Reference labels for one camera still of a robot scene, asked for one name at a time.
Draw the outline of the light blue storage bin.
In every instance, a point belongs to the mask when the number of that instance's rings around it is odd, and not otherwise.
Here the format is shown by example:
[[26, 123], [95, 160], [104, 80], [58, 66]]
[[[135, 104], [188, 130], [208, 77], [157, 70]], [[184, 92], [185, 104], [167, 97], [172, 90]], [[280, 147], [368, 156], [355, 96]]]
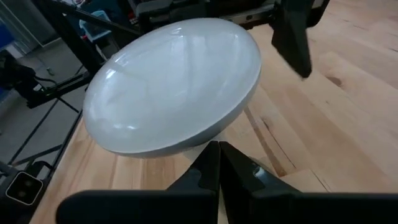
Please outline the light blue storage bin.
[[[91, 14], [93, 16], [99, 17], [100, 19], [110, 21], [107, 13], [104, 10], [95, 11], [95, 12], [92, 12]], [[83, 21], [83, 20], [79, 20], [79, 26], [81, 29], [83, 29], [85, 35], [91, 42], [94, 42], [95, 40], [102, 38], [111, 33], [110, 30], [96, 26], [94, 24], [91, 24], [91, 23]]]

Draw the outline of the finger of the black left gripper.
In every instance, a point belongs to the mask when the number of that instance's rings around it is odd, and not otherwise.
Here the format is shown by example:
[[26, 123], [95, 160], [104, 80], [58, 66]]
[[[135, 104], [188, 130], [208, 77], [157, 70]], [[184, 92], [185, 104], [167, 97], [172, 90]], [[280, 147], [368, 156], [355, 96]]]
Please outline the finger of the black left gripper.
[[279, 55], [301, 78], [308, 78], [312, 72], [312, 61], [304, 9], [299, 8], [296, 11], [279, 7], [272, 28], [272, 45]]

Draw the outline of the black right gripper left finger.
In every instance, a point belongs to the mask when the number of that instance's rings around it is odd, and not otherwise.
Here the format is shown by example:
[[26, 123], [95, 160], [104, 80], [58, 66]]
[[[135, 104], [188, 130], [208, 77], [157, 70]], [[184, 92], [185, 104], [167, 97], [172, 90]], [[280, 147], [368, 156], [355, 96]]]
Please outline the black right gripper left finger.
[[165, 190], [85, 190], [64, 199], [57, 224], [216, 224], [220, 145], [210, 142]]

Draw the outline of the white reflector lightbulb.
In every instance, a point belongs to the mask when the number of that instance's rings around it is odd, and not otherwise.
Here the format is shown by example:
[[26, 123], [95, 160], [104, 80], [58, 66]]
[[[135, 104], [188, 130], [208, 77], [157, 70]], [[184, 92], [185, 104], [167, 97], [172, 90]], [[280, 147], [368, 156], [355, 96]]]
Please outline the white reflector lightbulb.
[[175, 22], [115, 53], [83, 102], [85, 128], [103, 149], [160, 157], [204, 144], [252, 98], [262, 57], [252, 35], [217, 18]]

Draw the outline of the black aluminium table frame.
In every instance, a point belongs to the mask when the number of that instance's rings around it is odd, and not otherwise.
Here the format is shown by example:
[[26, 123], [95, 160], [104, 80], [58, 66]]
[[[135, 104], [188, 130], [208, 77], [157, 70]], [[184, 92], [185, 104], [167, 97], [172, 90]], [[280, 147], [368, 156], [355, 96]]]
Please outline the black aluminium table frame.
[[[95, 53], [94, 50], [85, 43], [85, 41], [77, 34], [67, 21], [65, 18], [66, 14], [71, 14], [78, 19], [112, 32], [125, 33], [130, 38], [136, 39], [142, 35], [137, 30], [130, 29], [115, 22], [100, 19], [99, 17], [93, 16], [88, 12], [82, 11], [75, 6], [64, 3], [60, 0], [32, 0], [32, 2], [50, 22], [50, 25], [57, 31], [62, 40], [68, 45], [82, 65], [87, 69], [87, 72], [75, 75], [73, 78], [63, 83], [54, 85], [51, 89], [43, 92], [41, 97], [28, 103], [31, 107], [39, 106], [55, 98], [60, 100], [62, 95], [88, 84], [93, 79], [95, 73], [103, 65], [103, 62], [100, 61], [99, 54]], [[63, 144], [18, 162], [11, 161], [5, 164], [0, 161], [0, 177], [5, 177], [3, 183], [0, 184], [0, 224], [28, 224], [30, 222], [49, 186], [55, 169], [57, 168], [81, 117], [82, 111], [79, 111], [77, 119], [72, 125], [71, 130], [69, 130]], [[21, 171], [34, 176], [44, 183], [44, 186], [33, 205], [23, 205], [5, 195], [5, 191], [11, 181], [16, 174]]]

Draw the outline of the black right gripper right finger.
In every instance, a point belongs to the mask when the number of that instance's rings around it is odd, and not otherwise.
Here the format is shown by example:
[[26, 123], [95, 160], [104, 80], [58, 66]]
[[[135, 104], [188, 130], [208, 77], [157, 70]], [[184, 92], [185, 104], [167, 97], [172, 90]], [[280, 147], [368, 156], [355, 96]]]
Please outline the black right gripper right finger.
[[221, 141], [230, 224], [398, 224], [398, 194], [301, 192]]

